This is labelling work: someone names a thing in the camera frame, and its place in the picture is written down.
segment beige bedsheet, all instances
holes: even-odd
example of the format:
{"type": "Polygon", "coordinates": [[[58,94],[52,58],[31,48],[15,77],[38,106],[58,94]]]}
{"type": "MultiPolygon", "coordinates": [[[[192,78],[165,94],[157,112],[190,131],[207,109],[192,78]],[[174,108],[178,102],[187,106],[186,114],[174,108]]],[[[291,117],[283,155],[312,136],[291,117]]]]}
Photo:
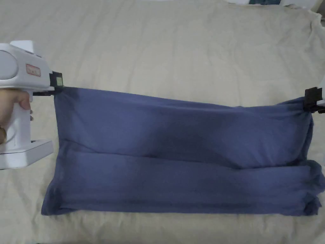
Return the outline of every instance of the beige bedsheet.
{"type": "MultiPolygon", "coordinates": [[[[325,74],[320,16],[279,6],[2,0],[0,42],[20,39],[36,41],[67,86],[229,106],[303,96],[325,74]]],[[[36,97],[32,108],[33,137],[52,138],[57,151],[53,98],[36,97]]],[[[314,119],[309,157],[324,165],[325,115],[314,119]]],[[[85,211],[42,216],[55,158],[0,171],[0,243],[325,243],[325,207],[318,216],[295,218],[85,211]]]]}

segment white handle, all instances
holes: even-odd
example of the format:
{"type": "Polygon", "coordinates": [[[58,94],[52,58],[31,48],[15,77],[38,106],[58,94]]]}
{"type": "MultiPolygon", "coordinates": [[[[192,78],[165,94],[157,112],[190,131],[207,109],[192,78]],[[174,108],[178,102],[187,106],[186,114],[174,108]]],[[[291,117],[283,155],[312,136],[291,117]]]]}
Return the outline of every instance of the white handle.
{"type": "Polygon", "coordinates": [[[5,150],[18,149],[31,142],[30,110],[25,110],[15,103],[9,125],[6,127],[7,142],[5,150]]]}

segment dark object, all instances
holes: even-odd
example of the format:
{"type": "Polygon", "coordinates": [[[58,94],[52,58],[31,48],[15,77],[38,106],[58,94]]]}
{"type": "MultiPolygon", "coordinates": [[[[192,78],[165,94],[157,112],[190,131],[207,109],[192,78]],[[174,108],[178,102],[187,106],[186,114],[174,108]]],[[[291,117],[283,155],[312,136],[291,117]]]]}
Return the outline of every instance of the dark object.
{"type": "Polygon", "coordinates": [[[281,0],[250,0],[249,4],[279,5],[281,0]]]}
{"type": "Polygon", "coordinates": [[[303,100],[227,107],[65,87],[42,214],[317,214],[325,179],[307,160],[303,100]]]}
{"type": "Polygon", "coordinates": [[[304,111],[311,113],[318,112],[320,114],[325,113],[325,107],[317,105],[317,101],[320,100],[323,100],[322,88],[313,87],[306,89],[304,98],[304,111]]]}
{"type": "Polygon", "coordinates": [[[53,73],[49,75],[50,75],[50,86],[54,87],[54,91],[34,92],[33,96],[52,96],[62,92],[62,89],[64,87],[62,73],[53,71],[53,73]]]}

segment fabric fold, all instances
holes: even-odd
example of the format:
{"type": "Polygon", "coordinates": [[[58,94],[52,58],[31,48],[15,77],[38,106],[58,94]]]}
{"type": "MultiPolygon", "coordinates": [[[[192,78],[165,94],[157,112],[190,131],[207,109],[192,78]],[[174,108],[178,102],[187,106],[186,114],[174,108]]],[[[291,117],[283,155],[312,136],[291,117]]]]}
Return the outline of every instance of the fabric fold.
{"type": "Polygon", "coordinates": [[[226,107],[65,88],[42,214],[317,214],[325,179],[307,160],[313,121],[302,102],[226,107]]]}

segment sticker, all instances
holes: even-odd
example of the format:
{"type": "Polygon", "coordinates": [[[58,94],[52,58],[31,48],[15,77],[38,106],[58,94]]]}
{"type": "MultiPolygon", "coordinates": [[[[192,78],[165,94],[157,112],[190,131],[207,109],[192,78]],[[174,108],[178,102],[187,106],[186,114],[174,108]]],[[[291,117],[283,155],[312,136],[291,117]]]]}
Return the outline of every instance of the sticker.
{"type": "Polygon", "coordinates": [[[40,70],[40,68],[37,68],[37,67],[32,66],[30,64],[26,64],[26,71],[30,75],[35,75],[35,76],[41,77],[41,70],[40,70]]]}

